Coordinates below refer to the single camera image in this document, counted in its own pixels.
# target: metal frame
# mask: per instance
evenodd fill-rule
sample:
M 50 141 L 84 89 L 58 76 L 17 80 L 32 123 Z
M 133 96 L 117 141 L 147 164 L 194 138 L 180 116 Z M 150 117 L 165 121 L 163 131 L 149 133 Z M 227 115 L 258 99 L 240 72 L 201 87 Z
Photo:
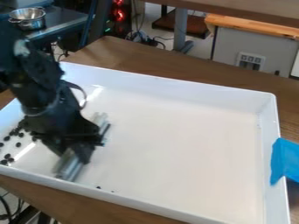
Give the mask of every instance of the metal frame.
M 185 41 L 187 32 L 188 10 L 176 8 L 176 22 L 173 40 L 173 50 L 187 53 L 194 46 L 193 41 Z

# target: red light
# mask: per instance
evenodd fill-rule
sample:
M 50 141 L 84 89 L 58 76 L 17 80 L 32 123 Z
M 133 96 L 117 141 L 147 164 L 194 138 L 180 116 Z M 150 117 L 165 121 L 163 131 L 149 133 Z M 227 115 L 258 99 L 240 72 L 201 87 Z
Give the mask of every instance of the red light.
M 123 13 L 122 10 L 114 10 L 113 14 L 115 15 L 115 20 L 117 22 L 121 22 L 125 18 L 125 14 Z
M 117 5 L 121 5 L 123 4 L 123 0 L 114 0 L 114 3 L 116 3 Z

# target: black pellet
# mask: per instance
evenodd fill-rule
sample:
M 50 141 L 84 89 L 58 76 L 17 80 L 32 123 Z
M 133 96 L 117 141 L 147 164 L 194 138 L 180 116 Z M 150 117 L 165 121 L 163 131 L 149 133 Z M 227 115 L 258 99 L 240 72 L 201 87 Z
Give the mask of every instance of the black pellet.
M 10 158 L 8 159 L 8 161 L 9 161 L 10 163 L 13 163 L 13 162 L 15 162 L 15 159 L 14 159 L 13 157 L 10 157 Z
M 7 160 L 6 160 L 6 159 L 3 159 L 3 160 L 0 161 L 0 164 L 1 164 L 1 165 L 6 165 L 6 164 L 8 164 L 8 163 L 7 163 Z
M 9 140 L 10 140 L 10 136 L 6 136 L 3 140 L 4 140 L 5 142 L 9 141 Z
M 11 158 L 11 154 L 10 154 L 10 153 L 6 154 L 6 155 L 4 156 L 4 158 L 6 158 L 6 159 Z

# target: table leg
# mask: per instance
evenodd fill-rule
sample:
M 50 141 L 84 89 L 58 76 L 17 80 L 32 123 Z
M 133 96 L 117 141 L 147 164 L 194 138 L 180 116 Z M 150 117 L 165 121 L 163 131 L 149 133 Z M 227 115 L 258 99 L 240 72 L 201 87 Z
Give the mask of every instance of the table leg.
M 193 46 L 193 41 L 185 41 L 187 31 L 188 10 L 176 8 L 176 22 L 173 41 L 173 50 L 187 53 Z
M 161 17 L 167 15 L 167 5 L 161 5 Z

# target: white tray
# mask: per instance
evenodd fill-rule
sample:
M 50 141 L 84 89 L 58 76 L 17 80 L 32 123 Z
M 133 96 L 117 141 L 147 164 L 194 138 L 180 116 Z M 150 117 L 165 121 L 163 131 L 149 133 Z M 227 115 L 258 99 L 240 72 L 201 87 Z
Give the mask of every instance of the white tray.
M 56 155 L 28 136 L 17 149 L 15 137 L 0 159 L 17 161 L 1 174 L 191 223 L 289 224 L 285 179 L 269 185 L 280 136 L 273 94 L 61 66 L 89 94 L 83 115 L 108 113 L 107 145 L 70 183 L 53 178 Z M 5 107 L 0 139 L 22 117 L 17 101 Z

